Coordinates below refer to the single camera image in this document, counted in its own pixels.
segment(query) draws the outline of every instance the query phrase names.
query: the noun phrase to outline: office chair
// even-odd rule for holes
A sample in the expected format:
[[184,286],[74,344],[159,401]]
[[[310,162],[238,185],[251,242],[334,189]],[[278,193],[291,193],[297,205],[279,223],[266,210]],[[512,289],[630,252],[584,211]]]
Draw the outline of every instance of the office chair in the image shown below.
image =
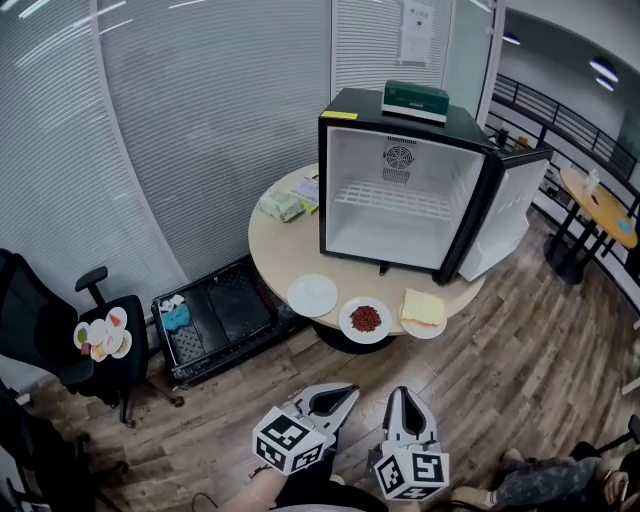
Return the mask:
[[[174,407],[184,405],[184,400],[147,380],[149,345],[140,299],[127,295],[105,302],[97,283],[107,275],[106,267],[100,267],[78,280],[76,291],[88,289],[97,305],[78,318],[76,310],[51,292],[22,256],[0,249],[0,354],[53,373],[72,393],[97,396],[113,408],[120,404],[120,421],[134,428],[127,408],[135,386],[144,384]],[[78,321],[90,324],[105,318],[118,306],[127,312],[131,349],[122,359],[107,357],[95,363],[75,347],[75,327]]]
[[98,488],[98,484],[114,472],[126,473],[129,466],[119,461],[108,471],[91,475],[84,453],[84,443],[89,441],[86,434],[76,439],[76,445],[62,439],[51,422],[31,416],[9,394],[0,381],[0,445],[13,457],[21,480],[28,487],[24,470],[33,472],[40,494],[14,489],[7,479],[9,497],[22,510],[22,503],[48,507],[56,511],[68,512],[95,510],[96,498],[105,505],[122,512]]

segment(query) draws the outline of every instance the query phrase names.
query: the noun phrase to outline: fridge door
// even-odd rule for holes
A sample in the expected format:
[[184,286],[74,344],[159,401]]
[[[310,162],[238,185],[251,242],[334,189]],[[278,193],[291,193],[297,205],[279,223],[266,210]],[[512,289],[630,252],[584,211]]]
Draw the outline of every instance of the fridge door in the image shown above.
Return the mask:
[[525,212],[542,181],[552,148],[494,151],[485,159],[460,228],[433,280],[458,272],[471,281],[511,254],[527,231]]
[[459,273],[474,280],[516,250],[529,228],[527,210],[549,165],[552,150],[540,148],[497,156],[504,173]]

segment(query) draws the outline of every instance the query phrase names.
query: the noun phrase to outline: table leg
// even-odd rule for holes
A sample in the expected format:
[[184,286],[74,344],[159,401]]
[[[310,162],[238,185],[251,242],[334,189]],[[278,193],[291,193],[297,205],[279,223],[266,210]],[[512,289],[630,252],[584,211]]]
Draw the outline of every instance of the table leg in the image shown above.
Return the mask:
[[584,230],[582,231],[582,235],[580,235],[580,238],[578,238],[578,241],[575,244],[573,244],[573,247],[571,248],[571,250],[566,254],[564,259],[558,265],[558,269],[557,269],[558,274],[563,274],[564,271],[567,270],[567,267],[569,266],[569,264],[574,262],[576,256],[578,255],[578,252],[580,251],[580,249],[584,247],[584,244],[589,239],[589,237],[591,236],[591,233],[593,233],[593,230],[595,228],[596,228],[596,221],[591,219],[587,224],[587,227],[584,228]]
[[322,341],[324,341],[330,347],[335,348],[336,350],[339,350],[341,352],[346,352],[347,354],[371,354],[372,352],[377,352],[378,350],[385,348],[395,339],[395,336],[387,336],[386,338],[380,340],[378,343],[363,345],[361,343],[351,341],[339,329],[327,327],[326,325],[313,321],[311,322],[311,325]]
[[580,263],[578,263],[578,268],[580,270],[584,270],[584,268],[587,266],[587,263],[589,263],[593,259],[593,257],[598,252],[598,249],[600,249],[600,246],[604,243],[606,239],[607,239],[607,232],[602,230],[602,233],[600,233],[600,236],[598,236],[598,239],[595,242],[593,242],[593,245],[591,246],[591,249],[589,249],[589,252],[587,253],[587,255],[584,258],[582,258]]
[[569,214],[567,215],[567,218],[564,219],[564,222],[560,226],[560,229],[558,229],[558,232],[553,236],[553,240],[551,240],[551,244],[548,247],[548,251],[551,253],[551,255],[553,255],[553,253],[555,252],[556,247],[558,246],[558,243],[562,240],[562,237],[564,236],[564,234],[569,230],[569,226],[573,222],[573,219],[576,218],[576,215],[578,215],[579,210],[580,210],[580,205],[574,201],[573,206],[571,207],[571,210],[569,210]]

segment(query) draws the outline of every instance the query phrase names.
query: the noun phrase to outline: small plates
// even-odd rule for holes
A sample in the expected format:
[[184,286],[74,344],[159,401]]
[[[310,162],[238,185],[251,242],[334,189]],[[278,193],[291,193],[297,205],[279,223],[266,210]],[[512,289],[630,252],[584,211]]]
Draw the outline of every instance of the small plates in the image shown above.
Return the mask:
[[73,344],[76,348],[81,349],[83,343],[87,343],[89,341],[89,324],[87,322],[80,322],[76,325],[76,330],[73,331]]
[[407,331],[409,334],[411,334],[411,336],[415,338],[419,338],[421,340],[430,340],[432,338],[436,338],[437,336],[440,336],[444,332],[445,328],[447,327],[446,317],[444,319],[444,322],[442,322],[440,325],[436,325],[435,327],[426,327],[424,325],[420,325],[415,322],[402,320],[403,306],[404,306],[404,302],[400,304],[400,309],[398,310],[398,319],[400,320],[400,325],[402,325],[402,327],[404,327],[404,330]]
[[104,347],[102,343],[98,345],[94,345],[91,347],[91,359],[93,359],[96,363],[100,363],[107,358],[107,353],[104,351]]
[[122,340],[124,339],[124,330],[122,329],[108,329],[107,339],[102,344],[104,351],[107,354],[113,354],[117,352],[122,346]]
[[[353,328],[351,313],[360,306],[371,306],[378,312],[378,315],[380,315],[380,321],[382,323],[376,327],[374,331],[361,332]],[[378,343],[389,335],[391,329],[391,313],[387,306],[377,299],[371,297],[355,297],[342,306],[340,315],[338,316],[338,323],[340,324],[342,332],[351,341],[361,343],[362,345],[371,345],[372,343]]]
[[127,312],[122,308],[113,308],[107,313],[107,327],[124,331],[127,326]]
[[111,354],[111,357],[115,357],[116,359],[122,359],[124,356],[126,356],[129,353],[129,350],[131,350],[132,342],[133,340],[131,338],[131,333],[129,331],[124,331],[122,344],[120,345],[120,348],[116,352]]
[[89,343],[93,346],[100,345],[107,337],[107,323],[102,318],[97,318],[89,326]]
[[291,283],[287,302],[299,315],[316,318],[336,307],[338,288],[328,277],[307,274]]

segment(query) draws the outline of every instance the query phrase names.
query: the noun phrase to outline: window blinds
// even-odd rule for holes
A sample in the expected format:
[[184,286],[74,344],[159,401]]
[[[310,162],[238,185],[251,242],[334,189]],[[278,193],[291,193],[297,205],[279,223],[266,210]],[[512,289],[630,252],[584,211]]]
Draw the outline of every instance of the window blinds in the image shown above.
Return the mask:
[[398,62],[402,0],[334,0],[333,92],[384,89],[387,80],[442,87],[453,0],[421,0],[434,8],[429,61]]
[[116,142],[89,14],[88,1],[55,0],[1,15],[0,247],[80,310],[94,303],[75,281],[102,264],[107,298],[134,293],[148,307],[182,279]]
[[136,0],[100,16],[129,155],[190,279],[247,254],[260,195],[317,161],[330,20],[330,0]]

